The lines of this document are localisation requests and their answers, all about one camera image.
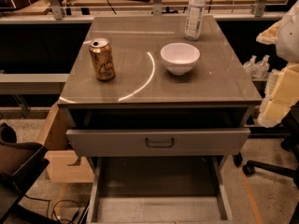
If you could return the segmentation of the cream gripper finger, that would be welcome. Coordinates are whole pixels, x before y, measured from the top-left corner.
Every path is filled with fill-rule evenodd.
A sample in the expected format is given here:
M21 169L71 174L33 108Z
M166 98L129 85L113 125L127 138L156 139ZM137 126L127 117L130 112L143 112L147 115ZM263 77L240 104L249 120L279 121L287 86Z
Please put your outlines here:
M256 37L256 41L265 45L276 45L278 38L278 28L281 21L277 21L272 24L269 28L259 33Z
M299 63L288 63L281 71L273 70L264 93L257 121L262 127L272 128L299 101Z

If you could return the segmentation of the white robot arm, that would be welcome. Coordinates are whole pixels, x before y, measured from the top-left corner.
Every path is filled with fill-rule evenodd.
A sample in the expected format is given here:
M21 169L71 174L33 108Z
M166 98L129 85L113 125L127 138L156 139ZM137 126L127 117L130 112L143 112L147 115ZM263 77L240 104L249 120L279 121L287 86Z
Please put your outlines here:
M299 101L299 1L256 40L266 45L275 44L277 56L287 62L281 71L270 73L259 109L258 123L272 128Z

